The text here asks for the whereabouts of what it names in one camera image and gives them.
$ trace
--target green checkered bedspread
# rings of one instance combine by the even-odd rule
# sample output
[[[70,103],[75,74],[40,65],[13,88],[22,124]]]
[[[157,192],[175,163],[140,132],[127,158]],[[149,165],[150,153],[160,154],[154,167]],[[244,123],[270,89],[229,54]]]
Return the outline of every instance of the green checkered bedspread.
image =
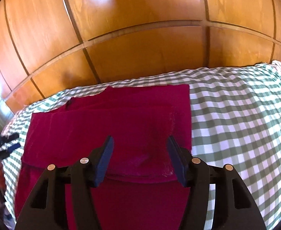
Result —
[[[4,160],[7,207],[14,215],[20,158],[31,114],[64,105],[71,97],[95,95],[107,86],[189,84],[192,154],[207,164],[233,164],[252,193],[267,229],[281,219],[281,76],[270,65],[199,68],[153,77],[64,90],[25,108],[6,129],[18,132],[22,148]],[[211,229],[214,185],[205,229]]]

